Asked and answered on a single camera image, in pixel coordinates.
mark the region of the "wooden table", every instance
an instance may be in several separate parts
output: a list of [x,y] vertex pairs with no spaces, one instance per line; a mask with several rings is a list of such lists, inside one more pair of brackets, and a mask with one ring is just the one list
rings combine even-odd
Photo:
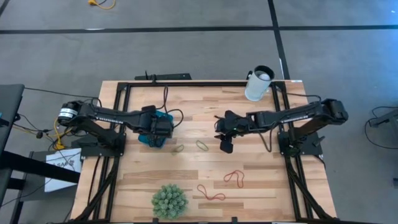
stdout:
[[[104,107],[113,107],[117,84],[116,81],[103,82],[99,97]],[[286,81],[286,86],[288,93],[305,94],[302,82]],[[139,110],[146,105],[161,106],[163,89],[161,86],[132,88],[128,111]],[[289,102],[292,108],[308,103],[305,97],[291,95]],[[214,138],[214,115],[223,116],[226,110],[242,116],[248,111],[274,111],[271,91],[261,101],[251,102],[244,96],[244,87],[169,87],[167,108],[179,108],[185,117],[163,149],[149,148],[137,140],[137,134],[126,131],[127,145],[119,165],[112,222],[151,222],[152,196],[167,184],[177,184],[189,199],[186,214],[177,222],[230,222],[231,217],[238,217],[242,222],[295,220],[285,162],[276,140],[278,128],[272,134],[272,153],[266,151],[258,134],[236,138],[232,154],[222,152],[220,140]],[[181,118],[178,112],[173,115],[176,121]],[[104,127],[109,127],[109,124],[104,123]],[[269,132],[264,137],[268,141]],[[198,148],[197,140],[210,150],[205,152]],[[172,149],[181,144],[185,149],[172,154]],[[335,217],[323,164],[313,156],[302,156],[302,160],[309,191],[325,211]],[[72,218],[87,205],[95,162],[96,158],[84,161]],[[96,183],[100,169],[101,165],[98,166]],[[234,170],[244,172],[243,189],[236,185],[236,176],[228,183],[223,181],[223,177]],[[208,195],[224,193],[226,199],[207,200],[197,190],[198,184],[206,187]],[[105,193],[103,197],[100,218],[104,217],[107,195]],[[298,198],[305,217],[301,193],[298,193]]]

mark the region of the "white cup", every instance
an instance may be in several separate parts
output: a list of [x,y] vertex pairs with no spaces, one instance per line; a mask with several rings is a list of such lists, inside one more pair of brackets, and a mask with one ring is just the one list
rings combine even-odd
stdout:
[[267,91],[269,84],[275,78],[275,73],[265,65],[259,65],[249,72],[248,84],[244,95],[250,101],[259,101]]

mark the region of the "green succulent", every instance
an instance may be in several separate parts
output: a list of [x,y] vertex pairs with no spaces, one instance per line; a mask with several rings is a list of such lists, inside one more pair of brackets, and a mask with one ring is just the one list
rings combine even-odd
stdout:
[[158,218],[174,220],[183,215],[187,209],[188,200],[175,184],[162,186],[152,198],[154,215]]

